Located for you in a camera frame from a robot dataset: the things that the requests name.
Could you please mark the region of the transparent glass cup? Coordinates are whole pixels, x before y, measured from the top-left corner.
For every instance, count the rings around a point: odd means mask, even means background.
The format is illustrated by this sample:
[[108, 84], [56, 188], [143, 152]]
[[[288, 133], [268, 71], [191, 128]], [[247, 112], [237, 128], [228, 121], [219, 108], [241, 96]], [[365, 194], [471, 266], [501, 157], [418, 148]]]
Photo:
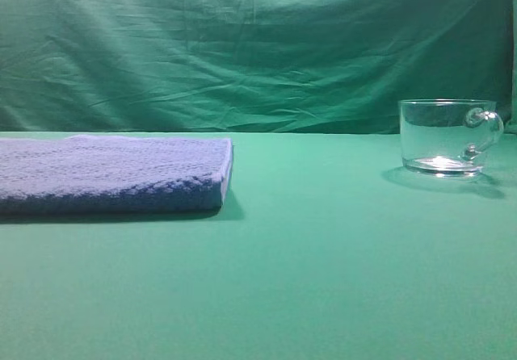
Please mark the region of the transparent glass cup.
[[482, 172], [504, 123], [497, 103], [478, 99], [407, 99], [398, 103], [404, 167], [440, 177]]

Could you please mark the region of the blue folded towel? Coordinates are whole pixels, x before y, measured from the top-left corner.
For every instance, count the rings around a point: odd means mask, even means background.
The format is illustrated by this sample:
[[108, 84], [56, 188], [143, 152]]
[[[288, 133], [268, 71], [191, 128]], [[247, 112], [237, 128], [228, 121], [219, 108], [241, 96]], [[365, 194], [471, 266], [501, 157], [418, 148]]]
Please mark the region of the blue folded towel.
[[232, 165], [229, 138], [3, 138], [1, 213], [216, 210], [225, 201]]

